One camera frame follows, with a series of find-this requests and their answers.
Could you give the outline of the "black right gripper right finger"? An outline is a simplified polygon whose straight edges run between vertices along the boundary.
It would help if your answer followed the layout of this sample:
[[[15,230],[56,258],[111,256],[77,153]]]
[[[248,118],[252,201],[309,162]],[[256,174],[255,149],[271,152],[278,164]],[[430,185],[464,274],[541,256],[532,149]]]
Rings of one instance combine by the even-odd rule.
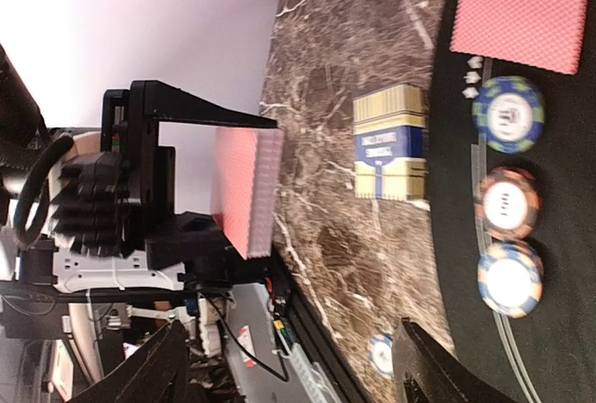
[[[399,402],[509,402],[511,399],[469,372],[410,318],[392,339],[392,365]]]

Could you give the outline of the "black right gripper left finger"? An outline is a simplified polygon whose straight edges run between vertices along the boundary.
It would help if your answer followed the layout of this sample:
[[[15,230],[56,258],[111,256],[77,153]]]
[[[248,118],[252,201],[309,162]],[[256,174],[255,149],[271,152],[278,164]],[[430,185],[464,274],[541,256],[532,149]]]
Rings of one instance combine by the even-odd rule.
[[[162,327],[76,400],[82,403],[184,402],[188,371],[186,330],[181,322],[175,321]]]

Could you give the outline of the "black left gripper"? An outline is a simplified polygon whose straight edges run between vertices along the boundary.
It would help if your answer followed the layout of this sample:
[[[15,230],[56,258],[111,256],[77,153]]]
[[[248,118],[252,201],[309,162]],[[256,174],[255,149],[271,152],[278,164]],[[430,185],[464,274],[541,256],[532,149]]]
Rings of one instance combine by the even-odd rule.
[[[176,151],[159,123],[277,128],[275,119],[226,109],[159,81],[105,92],[100,147],[61,166],[52,233],[71,252],[127,257],[143,250],[152,270],[179,264],[187,277],[225,277],[230,243],[211,215],[174,214]]]

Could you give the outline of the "blue tan chip stack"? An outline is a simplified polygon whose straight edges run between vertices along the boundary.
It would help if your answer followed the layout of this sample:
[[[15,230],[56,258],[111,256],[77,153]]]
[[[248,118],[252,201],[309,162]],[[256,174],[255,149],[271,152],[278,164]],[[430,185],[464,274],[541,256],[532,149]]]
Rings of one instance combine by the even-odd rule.
[[[385,334],[373,335],[369,340],[367,352],[373,368],[384,378],[393,379],[391,337]]]

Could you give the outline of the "red playing card deck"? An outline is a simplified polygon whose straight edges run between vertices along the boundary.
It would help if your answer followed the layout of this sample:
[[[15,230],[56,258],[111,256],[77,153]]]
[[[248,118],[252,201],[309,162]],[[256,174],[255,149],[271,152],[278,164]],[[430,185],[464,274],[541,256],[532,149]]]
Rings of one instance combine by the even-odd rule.
[[[210,212],[245,260],[270,255],[284,132],[217,128]]]

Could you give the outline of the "brown chip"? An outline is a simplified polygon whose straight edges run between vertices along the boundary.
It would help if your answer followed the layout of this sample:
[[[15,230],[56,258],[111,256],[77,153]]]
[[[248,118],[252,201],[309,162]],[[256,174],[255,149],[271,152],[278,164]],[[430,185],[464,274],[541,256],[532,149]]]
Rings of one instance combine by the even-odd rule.
[[[527,237],[535,228],[540,208],[535,177],[522,168],[494,168],[474,194],[475,215],[484,231],[497,240]]]

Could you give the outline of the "red cards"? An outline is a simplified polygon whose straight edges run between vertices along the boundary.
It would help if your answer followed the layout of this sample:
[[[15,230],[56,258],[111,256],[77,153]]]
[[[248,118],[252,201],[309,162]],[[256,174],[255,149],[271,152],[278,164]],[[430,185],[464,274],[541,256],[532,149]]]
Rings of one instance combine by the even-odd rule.
[[[575,74],[588,0],[458,0],[452,52]]]

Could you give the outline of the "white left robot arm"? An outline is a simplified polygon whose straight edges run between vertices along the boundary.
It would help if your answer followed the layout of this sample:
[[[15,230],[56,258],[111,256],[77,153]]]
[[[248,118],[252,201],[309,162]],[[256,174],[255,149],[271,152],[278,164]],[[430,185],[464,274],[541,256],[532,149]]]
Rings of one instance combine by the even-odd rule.
[[[163,123],[216,130],[211,210],[177,212]],[[1,224],[17,245],[1,284],[10,338],[59,340],[94,316],[70,304],[180,301],[264,276],[283,134],[269,118],[140,80],[105,92],[102,125],[47,128],[1,59]]]

